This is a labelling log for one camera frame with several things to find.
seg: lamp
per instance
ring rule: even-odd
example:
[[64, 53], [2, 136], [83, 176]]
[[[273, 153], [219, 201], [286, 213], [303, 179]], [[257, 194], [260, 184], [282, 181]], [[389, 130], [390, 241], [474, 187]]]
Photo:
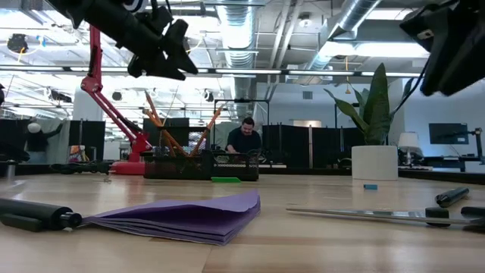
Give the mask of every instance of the lamp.
[[419, 147], [418, 134], [415, 132], [404, 132], [399, 136], [399, 148], [406, 152], [406, 165], [411, 165], [411, 152], [418, 152], [421, 154]]

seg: ceiling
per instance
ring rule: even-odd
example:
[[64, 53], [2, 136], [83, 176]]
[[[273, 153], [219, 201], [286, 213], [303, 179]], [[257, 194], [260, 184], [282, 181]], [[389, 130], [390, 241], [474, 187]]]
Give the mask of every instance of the ceiling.
[[[19, 8], [26, 6], [25, 3], [35, 2], [40, 5], [39, 0], [10, 0], [0, 4], [0, 64], [2, 65], [23, 65], [23, 66], [71, 66], [86, 67], [89, 63], [89, 31], [88, 24], [81, 24], [80, 28], [74, 30], [70, 21], [52, 10], [50, 6], [43, 2], [39, 10], [29, 8]], [[304, 67], [320, 49], [319, 34], [321, 26], [326, 18], [330, 18], [340, 12], [340, 0], [305, 0], [301, 6], [299, 14], [308, 13], [311, 24], [301, 26], [299, 20], [295, 24], [289, 44], [286, 47], [281, 62], [281, 68], [286, 68], [289, 64], [296, 64]], [[277, 38], [277, 28], [280, 24], [286, 24], [285, 33], [292, 21], [292, 11], [296, 8], [292, 5], [289, 9], [289, 16], [286, 21], [281, 19], [281, 11], [285, 3], [284, 0], [266, 0], [265, 6], [256, 11], [255, 17], [255, 67], [270, 68], [271, 53]], [[399, 20], [412, 11], [422, 6], [425, 1], [388, 1], [383, 0], [380, 5], [368, 17], [359, 28], [357, 41], [369, 42], [396, 42], [405, 39], [404, 42], [411, 42], [408, 37], [403, 37], [397, 27]], [[175, 17], [180, 9], [188, 5], [184, 1], [171, 1], [173, 15]], [[223, 47], [223, 37], [221, 34], [221, 23], [216, 17], [179, 17], [189, 24], [186, 36], [189, 38], [191, 51], [190, 58], [197, 67], [226, 67], [225, 54], [221, 52]], [[378, 31], [385, 26], [385, 31]], [[27, 35], [29, 50], [26, 54], [19, 55], [7, 48], [7, 41], [14, 33]], [[126, 49], [114, 47], [115, 41], [102, 34], [103, 58], [102, 65], [106, 67], [126, 67], [132, 57], [132, 53]], [[278, 48], [278, 53], [282, 53], [282, 45]], [[383, 55], [395, 53], [395, 49], [381, 50]], [[386, 65], [388, 72], [421, 72], [426, 56], [420, 58], [403, 58], [388, 56], [369, 56], [369, 55], [349, 55], [347, 58], [332, 58], [329, 67], [334, 70], [350, 71], [373, 71], [380, 63]], [[35, 72], [12, 72], [0, 71], [0, 83], [8, 87], [6, 105], [22, 105], [16, 108], [18, 115], [37, 115], [40, 117], [69, 118], [72, 115], [72, 103], [57, 102], [49, 98], [52, 90], [74, 97], [76, 89], [79, 89], [83, 73], [77, 74], [41, 74]], [[142, 112], [139, 108], [147, 107], [145, 91], [153, 96], [155, 104], [161, 111], [167, 111], [173, 103], [171, 117], [190, 117], [193, 119], [207, 120], [212, 116], [213, 102], [206, 102], [202, 98], [205, 90], [212, 92], [216, 99], [233, 99], [234, 91], [231, 89], [232, 77], [188, 77], [186, 81], [176, 81], [157, 77], [133, 78], [127, 75], [104, 76], [103, 93], [114, 105], [120, 109], [123, 115], [129, 119], [140, 121]], [[340, 91], [346, 89], [345, 77], [334, 77], [324, 83], [328, 89]], [[369, 83], [369, 78], [350, 78], [355, 84]], [[258, 96], [263, 96], [267, 87], [265, 84], [258, 84], [256, 87]], [[304, 88], [321, 90], [322, 86], [309, 86], [298, 88], [295, 84], [278, 83], [278, 88], [274, 93], [271, 103], [289, 104], [300, 98]], [[122, 100], [114, 101], [111, 99], [113, 92], [120, 92]], [[319, 103], [319, 95], [312, 102]], [[224, 118], [233, 118], [233, 113], [226, 112]]]

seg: white planter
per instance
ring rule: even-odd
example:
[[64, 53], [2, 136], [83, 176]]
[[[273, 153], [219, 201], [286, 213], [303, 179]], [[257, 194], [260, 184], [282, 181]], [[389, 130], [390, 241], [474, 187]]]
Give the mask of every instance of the white planter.
[[362, 180], [397, 180], [397, 147], [352, 147], [352, 178]]

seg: blue object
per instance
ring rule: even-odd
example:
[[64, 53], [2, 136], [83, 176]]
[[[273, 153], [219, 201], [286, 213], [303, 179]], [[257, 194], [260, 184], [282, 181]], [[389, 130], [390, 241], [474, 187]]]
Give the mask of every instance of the blue object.
[[376, 184], [364, 184], [364, 189], [365, 190], [377, 190], [377, 185]]

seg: purple paper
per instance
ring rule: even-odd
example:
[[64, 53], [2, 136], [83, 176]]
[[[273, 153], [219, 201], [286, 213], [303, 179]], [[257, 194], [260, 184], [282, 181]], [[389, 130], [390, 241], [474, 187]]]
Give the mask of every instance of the purple paper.
[[142, 236], [225, 245], [261, 211], [257, 190], [201, 201], [162, 200], [84, 218]]

